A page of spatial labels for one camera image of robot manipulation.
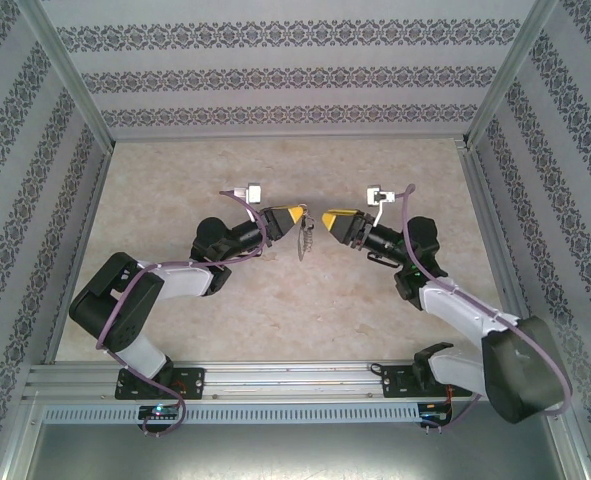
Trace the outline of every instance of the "enclosure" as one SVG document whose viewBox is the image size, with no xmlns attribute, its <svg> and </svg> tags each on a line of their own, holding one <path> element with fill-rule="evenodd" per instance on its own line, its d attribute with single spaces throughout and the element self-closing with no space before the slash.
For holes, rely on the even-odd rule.
<svg viewBox="0 0 591 480">
<path fill-rule="evenodd" d="M 255 182 L 306 205 L 312 249 L 295 222 L 216 295 L 155 304 L 145 334 L 206 375 L 175 443 L 143 438 L 71 300 L 115 252 L 187 260 Z M 373 362 L 468 340 L 321 219 L 409 183 L 441 268 L 547 322 L 564 415 L 483 399 L 425 436 L 384 398 Z M 591 1 L 0 0 L 0 479 L 83 475 L 591 478 Z"/>
</svg>

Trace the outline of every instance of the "beige floor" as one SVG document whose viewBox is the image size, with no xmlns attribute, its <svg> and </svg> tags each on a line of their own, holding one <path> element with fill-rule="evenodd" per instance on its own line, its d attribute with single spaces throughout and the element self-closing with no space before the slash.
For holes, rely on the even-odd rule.
<svg viewBox="0 0 591 480">
<path fill-rule="evenodd" d="M 149 261 L 186 259 L 197 224 L 229 227 L 244 212 L 221 189 L 261 182 L 262 207 L 366 206 L 366 186 L 402 191 L 411 215 L 437 222 L 438 261 L 483 300 L 497 291 L 452 141 L 396 139 L 234 140 L 118 144 L 86 250 L 78 289 L 116 251 Z M 383 223 L 400 228 L 400 204 Z M 439 341 L 463 342 L 440 319 L 399 298 L 394 270 L 340 245 L 318 220 L 313 251 L 297 258 L 297 232 L 259 259 L 232 267 L 218 294 L 158 302 L 144 331 L 175 360 L 409 359 Z M 95 340 L 67 323 L 58 360 L 105 360 Z"/>
</svg>

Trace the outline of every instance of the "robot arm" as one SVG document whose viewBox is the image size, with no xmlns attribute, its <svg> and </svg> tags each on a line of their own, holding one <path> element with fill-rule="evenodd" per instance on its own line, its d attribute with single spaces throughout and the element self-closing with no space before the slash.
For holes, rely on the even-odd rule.
<svg viewBox="0 0 591 480">
<path fill-rule="evenodd" d="M 359 210 L 330 210 L 322 221 L 340 243 L 366 249 L 376 263 L 401 268 L 394 274 L 400 296 L 419 310 L 438 316 L 460 331 L 470 345 L 433 345 L 415 355 L 414 373 L 418 384 L 457 385 L 488 397 L 502 418 L 517 423 L 545 410 L 564 398 L 563 388 L 544 359 L 496 318 L 501 315 L 535 340 L 562 368 L 555 342 L 545 322 L 537 317 L 519 319 L 489 307 L 493 316 L 465 301 L 463 292 L 441 270 L 435 254 L 439 250 L 435 222 L 415 217 L 408 222 L 410 248 L 420 263 L 442 285 L 427 278 L 409 258 L 402 233 L 378 224 L 378 218 Z"/>
<path fill-rule="evenodd" d="M 266 225 L 268 242 L 281 239 L 302 217 L 300 206 L 271 207 L 259 212 Z M 194 262 L 219 262 L 243 255 L 260 245 L 259 226 L 248 220 L 232 229 L 215 217 L 203 220 L 191 250 Z M 119 294 L 149 262 L 137 261 L 126 253 L 111 256 L 75 297 L 70 317 L 98 339 L 117 304 Z M 172 362 L 142 333 L 153 305 L 182 295 L 208 296 L 219 291 L 231 275 L 226 266 L 161 267 L 145 273 L 126 299 L 104 346 L 146 378 L 168 385 Z"/>
</svg>

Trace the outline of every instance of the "keychain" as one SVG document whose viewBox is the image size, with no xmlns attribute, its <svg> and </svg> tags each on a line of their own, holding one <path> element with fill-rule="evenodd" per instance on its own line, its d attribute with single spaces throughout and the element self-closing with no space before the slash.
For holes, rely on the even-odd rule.
<svg viewBox="0 0 591 480">
<path fill-rule="evenodd" d="M 310 252 L 313 248 L 313 229 L 315 228 L 315 220 L 308 213 L 308 207 L 301 204 L 300 207 L 304 209 L 302 215 L 302 223 L 299 226 L 299 235 L 297 236 L 297 254 L 299 261 L 304 260 L 306 252 Z"/>
</svg>

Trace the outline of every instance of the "wallpaper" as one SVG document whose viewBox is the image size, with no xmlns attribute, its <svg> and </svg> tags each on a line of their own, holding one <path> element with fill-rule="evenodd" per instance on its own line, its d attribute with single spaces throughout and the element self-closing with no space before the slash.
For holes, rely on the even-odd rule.
<svg viewBox="0 0 591 480">
<path fill-rule="evenodd" d="M 0 0 L 0 452 L 108 155 L 15 3 Z"/>
<path fill-rule="evenodd" d="M 558 4 L 477 149 L 522 292 L 559 339 L 591 454 L 591 1 Z"/>
<path fill-rule="evenodd" d="M 119 140 L 463 134 L 532 3 L 43 5 Z"/>
</svg>

